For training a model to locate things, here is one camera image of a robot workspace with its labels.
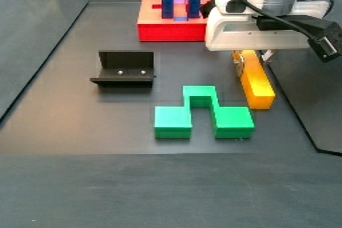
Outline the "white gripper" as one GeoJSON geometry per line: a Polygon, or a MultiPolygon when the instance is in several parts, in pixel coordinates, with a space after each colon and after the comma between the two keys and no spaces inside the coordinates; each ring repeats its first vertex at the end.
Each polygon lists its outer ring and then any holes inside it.
{"type": "MultiPolygon", "coordinates": [[[[260,31],[256,18],[273,20],[287,15],[321,18],[328,10],[325,0],[213,0],[205,26],[205,47],[211,51],[267,50],[263,62],[269,62],[273,50],[308,47],[307,37],[292,30],[260,31]]],[[[232,52],[236,75],[244,70],[240,51],[232,52]]]]}

